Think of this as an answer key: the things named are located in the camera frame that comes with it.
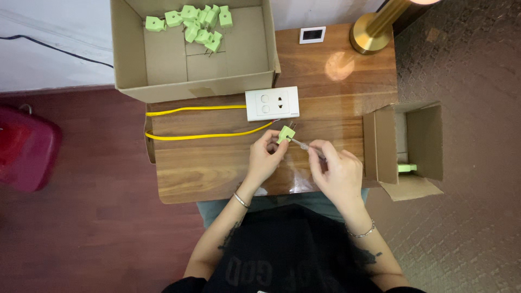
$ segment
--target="lamp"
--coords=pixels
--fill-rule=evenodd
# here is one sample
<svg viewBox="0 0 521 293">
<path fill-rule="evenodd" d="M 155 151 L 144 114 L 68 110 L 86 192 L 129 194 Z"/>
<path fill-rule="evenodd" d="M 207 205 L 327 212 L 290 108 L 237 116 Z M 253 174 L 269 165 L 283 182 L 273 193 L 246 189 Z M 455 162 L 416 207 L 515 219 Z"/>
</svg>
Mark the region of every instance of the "lamp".
<svg viewBox="0 0 521 293">
<path fill-rule="evenodd" d="M 349 39 L 355 50 L 362 54 L 380 52 L 392 38 L 392 24 L 409 7 L 411 2 L 432 4 L 439 0 L 389 0 L 378 13 L 362 15 L 351 27 Z"/>
</svg>

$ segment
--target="silver bracelet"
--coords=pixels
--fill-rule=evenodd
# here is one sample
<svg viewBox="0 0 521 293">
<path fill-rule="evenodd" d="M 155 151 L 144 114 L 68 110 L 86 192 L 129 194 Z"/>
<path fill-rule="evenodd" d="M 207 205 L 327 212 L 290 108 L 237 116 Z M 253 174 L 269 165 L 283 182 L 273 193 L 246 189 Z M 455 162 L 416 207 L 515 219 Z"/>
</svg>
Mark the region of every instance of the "silver bracelet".
<svg viewBox="0 0 521 293">
<path fill-rule="evenodd" d="M 245 208 L 247 208 L 247 209 L 250 208 L 249 205 L 246 205 L 246 204 L 242 201 L 242 199 L 237 195 L 237 193 L 234 192 L 233 195 L 235 196 L 235 198 L 236 198 L 240 203 L 242 203 L 242 205 L 243 205 Z"/>
<path fill-rule="evenodd" d="M 375 227 L 375 220 L 371 219 L 371 222 L 373 223 L 373 226 L 371 227 L 371 230 L 369 230 L 366 234 L 355 235 L 355 234 L 349 232 L 347 224 L 345 224 L 345 230 L 349 233 L 349 235 L 351 235 L 353 237 L 356 237 L 356 238 L 366 237 L 367 235 L 369 235 L 369 233 L 373 232 L 373 230 L 376 229 L 376 227 Z"/>
</svg>

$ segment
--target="open cardboard box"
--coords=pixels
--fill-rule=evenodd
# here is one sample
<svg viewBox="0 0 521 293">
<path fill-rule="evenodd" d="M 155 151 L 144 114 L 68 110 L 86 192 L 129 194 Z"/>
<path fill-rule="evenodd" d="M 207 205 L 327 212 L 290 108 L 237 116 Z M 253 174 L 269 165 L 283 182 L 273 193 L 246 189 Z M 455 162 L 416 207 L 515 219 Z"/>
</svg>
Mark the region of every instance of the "open cardboard box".
<svg viewBox="0 0 521 293">
<path fill-rule="evenodd" d="M 443 193 L 426 178 L 443 181 L 443 128 L 438 101 L 385 106 L 363 116 L 366 177 L 377 178 L 392 200 Z M 417 165 L 399 174 L 398 163 Z"/>
<path fill-rule="evenodd" d="M 145 29 L 146 16 L 163 17 L 183 5 L 228 5 L 233 27 L 220 50 L 188 43 L 182 26 Z M 280 74 L 269 0 L 110 0 L 116 88 L 147 103 L 272 88 Z"/>
</svg>

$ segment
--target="wooden tabletop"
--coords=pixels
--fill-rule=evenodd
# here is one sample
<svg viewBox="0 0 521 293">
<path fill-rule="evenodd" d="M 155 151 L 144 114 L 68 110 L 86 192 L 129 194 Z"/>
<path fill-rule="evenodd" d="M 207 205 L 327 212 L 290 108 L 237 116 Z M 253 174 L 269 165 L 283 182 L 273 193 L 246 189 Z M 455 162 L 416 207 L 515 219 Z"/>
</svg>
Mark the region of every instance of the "wooden tabletop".
<svg viewBox="0 0 521 293">
<path fill-rule="evenodd" d="M 299 29 L 276 31 L 281 75 L 276 87 L 299 88 L 300 117 L 295 139 L 329 140 L 364 161 L 362 115 L 398 101 L 393 41 L 376 55 L 355 52 L 349 43 L 351 24 L 328 26 L 323 43 L 299 44 Z M 185 106 L 245 104 L 244 94 L 151 104 L 152 111 Z M 181 111 L 155 116 L 154 134 L 182 136 L 243 132 L 266 124 L 247 122 L 245 109 Z M 280 130 L 284 119 L 269 129 Z M 155 141 L 159 198 L 182 203 L 230 198 L 248 167 L 250 145 L 264 131 L 247 136 L 184 141 Z M 364 178 L 363 187 L 378 186 Z M 307 152 L 290 147 L 258 195 L 319 190 L 309 171 Z"/>
</svg>

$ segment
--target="black t-shirt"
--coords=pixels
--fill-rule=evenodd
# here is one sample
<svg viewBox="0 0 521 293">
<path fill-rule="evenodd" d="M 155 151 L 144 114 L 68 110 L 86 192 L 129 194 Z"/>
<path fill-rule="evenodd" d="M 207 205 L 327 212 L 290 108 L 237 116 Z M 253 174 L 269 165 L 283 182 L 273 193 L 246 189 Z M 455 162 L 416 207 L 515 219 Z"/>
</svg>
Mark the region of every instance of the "black t-shirt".
<svg viewBox="0 0 521 293">
<path fill-rule="evenodd" d="M 291 204 L 247 213 L 208 281 L 184 278 L 163 293 L 382 292 L 363 270 L 375 261 L 354 245 L 342 223 Z"/>
</svg>

